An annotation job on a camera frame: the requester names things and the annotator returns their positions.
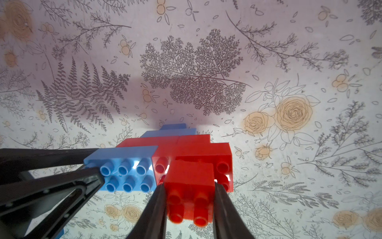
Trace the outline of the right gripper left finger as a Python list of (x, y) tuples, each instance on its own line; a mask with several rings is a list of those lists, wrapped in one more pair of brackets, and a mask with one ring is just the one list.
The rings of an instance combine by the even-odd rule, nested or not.
[(156, 187), (138, 222), (126, 239), (164, 239), (166, 235), (166, 191)]

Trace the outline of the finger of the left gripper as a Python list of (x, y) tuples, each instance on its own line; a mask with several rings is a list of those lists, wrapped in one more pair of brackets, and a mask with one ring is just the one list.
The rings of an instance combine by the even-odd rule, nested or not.
[(50, 167), (83, 164), (96, 148), (84, 149), (1, 149), (1, 184), (24, 180), (21, 172)]
[(1, 238), (56, 238), (104, 182), (93, 167), (1, 185)]

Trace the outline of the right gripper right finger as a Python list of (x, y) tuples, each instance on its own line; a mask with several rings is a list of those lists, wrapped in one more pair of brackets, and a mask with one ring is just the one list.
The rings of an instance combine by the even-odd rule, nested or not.
[(241, 219), (225, 188), (215, 183), (213, 202), (215, 239), (255, 239)]

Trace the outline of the small red 2x2 brick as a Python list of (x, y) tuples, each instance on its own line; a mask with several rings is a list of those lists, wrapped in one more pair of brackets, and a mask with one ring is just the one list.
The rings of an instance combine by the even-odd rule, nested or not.
[(212, 222), (215, 196), (211, 163), (174, 160), (164, 179), (167, 215), (174, 224), (193, 221), (198, 227)]

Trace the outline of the light blue 2x4 brick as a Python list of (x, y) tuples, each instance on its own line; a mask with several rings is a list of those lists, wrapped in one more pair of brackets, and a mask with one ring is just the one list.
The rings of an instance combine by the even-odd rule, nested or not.
[(143, 193), (156, 190), (152, 157), (157, 146), (100, 148), (84, 159), (85, 168), (98, 167), (105, 184), (101, 191)]
[(165, 130), (150, 130), (146, 131), (141, 138), (146, 137), (167, 137), (167, 136), (184, 136), (184, 135), (196, 135), (196, 128), (184, 128), (184, 129), (165, 129)]

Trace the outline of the red 2x4 brick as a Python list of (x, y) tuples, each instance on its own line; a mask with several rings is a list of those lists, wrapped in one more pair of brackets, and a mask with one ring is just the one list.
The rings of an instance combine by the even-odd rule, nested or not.
[(161, 146), (190, 143), (210, 143), (209, 134), (127, 138), (116, 147)]
[(211, 163), (214, 178), (225, 188), (233, 191), (233, 162), (230, 144), (224, 143), (181, 143), (158, 146), (152, 156), (156, 184), (160, 185), (175, 160), (194, 163)]

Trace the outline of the dark blue 2x2 brick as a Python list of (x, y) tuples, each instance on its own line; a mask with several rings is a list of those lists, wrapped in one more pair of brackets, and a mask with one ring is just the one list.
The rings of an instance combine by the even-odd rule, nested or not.
[(164, 124), (161, 126), (160, 130), (173, 130), (173, 129), (186, 129), (187, 125), (185, 123), (177, 124)]

